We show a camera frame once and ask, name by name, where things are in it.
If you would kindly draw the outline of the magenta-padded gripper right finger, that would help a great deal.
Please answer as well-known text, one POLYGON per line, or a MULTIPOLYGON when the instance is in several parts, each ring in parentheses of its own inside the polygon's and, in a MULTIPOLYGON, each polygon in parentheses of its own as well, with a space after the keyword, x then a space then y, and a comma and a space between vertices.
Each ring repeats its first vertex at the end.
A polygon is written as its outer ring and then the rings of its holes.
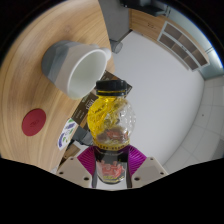
POLYGON ((140 188, 168 175, 156 158, 146 157, 133 146, 128 147, 127 167, 128 188, 140 188))

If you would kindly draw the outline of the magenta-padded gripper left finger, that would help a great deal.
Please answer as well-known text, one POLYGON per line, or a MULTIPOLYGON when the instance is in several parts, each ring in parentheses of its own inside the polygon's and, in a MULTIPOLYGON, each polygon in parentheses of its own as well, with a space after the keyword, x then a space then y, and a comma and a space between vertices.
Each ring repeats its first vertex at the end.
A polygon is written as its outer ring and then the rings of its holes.
POLYGON ((94 147, 88 147, 79 156, 70 156, 58 169, 56 175, 84 188, 97 185, 94 147))

